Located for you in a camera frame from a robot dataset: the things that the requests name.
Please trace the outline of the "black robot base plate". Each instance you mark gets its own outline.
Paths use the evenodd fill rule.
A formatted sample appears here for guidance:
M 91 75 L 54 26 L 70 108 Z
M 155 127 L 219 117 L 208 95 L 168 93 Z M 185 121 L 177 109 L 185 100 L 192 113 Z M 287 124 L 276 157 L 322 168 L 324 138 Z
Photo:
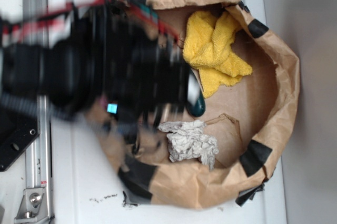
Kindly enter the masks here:
M 1 108 L 1 172 L 7 171 L 37 137 L 37 117 Z

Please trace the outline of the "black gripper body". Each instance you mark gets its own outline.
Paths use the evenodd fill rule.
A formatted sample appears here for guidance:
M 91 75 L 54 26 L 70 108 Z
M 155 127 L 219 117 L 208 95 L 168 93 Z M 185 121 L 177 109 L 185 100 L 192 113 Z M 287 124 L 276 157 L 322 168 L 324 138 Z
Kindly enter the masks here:
M 137 134 L 146 113 L 155 113 L 158 125 L 167 104 L 174 115 L 183 113 L 189 68 L 171 40 L 160 47 L 138 25 L 113 20 L 106 41 L 105 95 L 117 103 L 119 133 Z

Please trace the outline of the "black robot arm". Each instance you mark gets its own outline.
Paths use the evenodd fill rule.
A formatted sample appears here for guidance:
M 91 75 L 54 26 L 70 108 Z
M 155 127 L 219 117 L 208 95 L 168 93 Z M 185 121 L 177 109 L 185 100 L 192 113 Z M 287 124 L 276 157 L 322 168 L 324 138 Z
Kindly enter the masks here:
M 162 119 L 166 105 L 175 114 L 193 106 L 188 65 L 177 38 L 151 8 L 131 6 L 132 17 L 111 4 L 93 5 L 84 16 L 69 6 L 61 11 L 1 24 L 4 34 L 41 29 L 71 20 L 67 38 L 52 47 L 13 43 L 1 48 L 1 99 L 6 107 L 30 114 L 10 95 L 47 95 L 53 115 L 69 119 L 103 98 L 104 109 L 124 134 L 137 132 L 139 117 Z

